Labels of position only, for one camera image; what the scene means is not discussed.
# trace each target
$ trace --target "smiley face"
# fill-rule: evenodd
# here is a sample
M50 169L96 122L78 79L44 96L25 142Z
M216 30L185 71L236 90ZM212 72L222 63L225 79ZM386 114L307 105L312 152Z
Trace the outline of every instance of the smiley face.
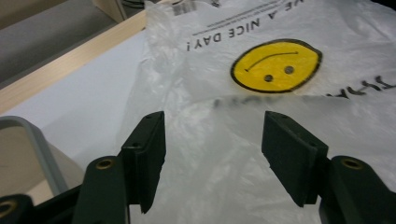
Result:
M321 58L319 50L301 40L279 39L242 54L233 64L231 76L251 91L294 91L314 76Z

